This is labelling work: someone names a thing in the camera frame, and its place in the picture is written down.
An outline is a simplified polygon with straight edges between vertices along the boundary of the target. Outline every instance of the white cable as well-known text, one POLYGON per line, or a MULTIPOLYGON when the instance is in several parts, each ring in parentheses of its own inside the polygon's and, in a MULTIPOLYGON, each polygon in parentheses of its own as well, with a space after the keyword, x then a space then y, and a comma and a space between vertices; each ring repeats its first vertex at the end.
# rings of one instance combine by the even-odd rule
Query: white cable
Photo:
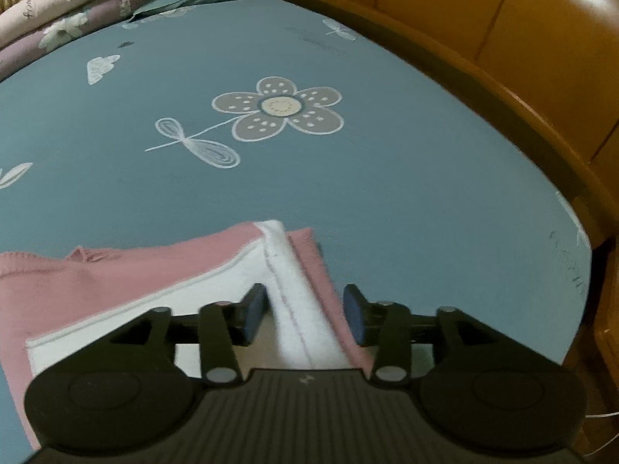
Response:
POLYGON ((597 454, 600 450, 606 448, 607 446, 609 446, 613 441, 615 441, 617 438, 619 438, 619 432, 617 434, 615 434, 610 440, 608 440, 605 444, 603 444, 601 447, 599 447, 597 450, 594 450, 593 452, 589 452, 588 454, 584 454, 583 457, 591 457, 593 454, 597 454))
POLYGON ((604 419, 606 417, 614 417, 619 415, 619 411, 615 411, 614 413, 602 413, 600 415, 587 415, 587 419, 604 419))

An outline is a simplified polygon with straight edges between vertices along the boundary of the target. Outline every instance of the ribbed black surface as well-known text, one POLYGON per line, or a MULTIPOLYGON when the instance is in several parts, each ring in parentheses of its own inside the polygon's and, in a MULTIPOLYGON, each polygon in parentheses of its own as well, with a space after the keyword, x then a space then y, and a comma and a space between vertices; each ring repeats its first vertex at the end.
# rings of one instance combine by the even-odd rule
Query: ribbed black surface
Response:
POLYGON ((88 459, 43 449, 32 464, 578 464, 568 450, 497 459, 434 432, 404 392, 377 389, 357 370, 256 370, 208 393, 194 417, 151 448, 88 459))

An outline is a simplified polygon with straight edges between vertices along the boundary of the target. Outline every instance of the leaf print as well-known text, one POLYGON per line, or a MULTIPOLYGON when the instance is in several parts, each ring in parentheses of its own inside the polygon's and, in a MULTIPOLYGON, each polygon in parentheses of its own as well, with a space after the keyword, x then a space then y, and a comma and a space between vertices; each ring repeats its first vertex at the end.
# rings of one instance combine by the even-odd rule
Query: leaf print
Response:
POLYGON ((13 183, 15 183, 18 179, 20 179, 24 174, 26 174, 27 170, 32 167, 32 162, 24 162, 24 164, 16 165, 13 169, 7 172, 2 179, 0 179, 0 189, 5 189, 6 187, 10 187, 13 183))
POLYGON ((114 63, 120 59, 119 54, 109 55, 108 57, 95 57, 86 64, 86 74, 89 85, 94 85, 103 76, 112 70, 114 63))
MULTIPOLYGON (((213 167, 218 167, 219 169, 230 169, 241 163, 241 157, 239 154, 227 145, 216 141, 196 140, 194 139, 196 135, 187 137, 183 130, 183 126, 181 126, 176 119, 159 119, 155 122, 155 128, 160 134, 166 136, 166 138, 173 139, 174 143, 183 144, 187 150, 191 151, 191 153, 193 153, 193 155, 199 158, 202 162, 206 162, 213 167)), ((156 148, 162 148, 169 145, 171 145, 171 143, 161 145, 160 147, 149 148, 146 151, 155 150, 156 148)))
POLYGON ((354 34, 352 34, 352 30, 348 29, 346 26, 340 24, 339 22, 334 21, 333 19, 323 19, 323 23, 329 29, 333 30, 333 31, 329 31, 327 34, 336 33, 336 35, 340 36, 341 38, 345 38, 346 40, 351 40, 351 41, 354 41, 357 39, 357 37, 354 34))
POLYGON ((216 141, 192 140, 187 139, 183 142, 185 148, 202 162, 219 167, 220 169, 230 169, 240 164, 239 154, 227 145, 216 141))

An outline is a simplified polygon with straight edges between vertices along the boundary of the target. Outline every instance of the mattress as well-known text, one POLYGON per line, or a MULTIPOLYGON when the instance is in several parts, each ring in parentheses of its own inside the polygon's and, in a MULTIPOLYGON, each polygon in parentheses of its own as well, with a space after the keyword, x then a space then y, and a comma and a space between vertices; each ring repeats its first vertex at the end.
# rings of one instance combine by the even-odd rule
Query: mattress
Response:
POLYGON ((557 362, 577 331, 591 251, 554 185, 433 80, 290 3, 83 36, 0 83, 0 127, 16 169, 2 251, 164 246, 275 218, 312 227, 338 292, 453 305, 557 362))

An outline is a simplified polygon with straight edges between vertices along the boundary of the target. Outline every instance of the wooden bed frame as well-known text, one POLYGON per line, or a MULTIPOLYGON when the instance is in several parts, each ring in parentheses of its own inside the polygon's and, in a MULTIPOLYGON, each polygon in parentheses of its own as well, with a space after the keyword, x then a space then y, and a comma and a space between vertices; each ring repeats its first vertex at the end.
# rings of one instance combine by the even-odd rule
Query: wooden bed frame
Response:
MULTIPOLYGON (((565 365, 581 373, 594 410, 619 409, 619 0, 286 1, 336 19, 423 71, 567 198, 590 238, 593 267, 565 365)), ((583 452, 605 431, 593 433, 581 432, 583 452)))

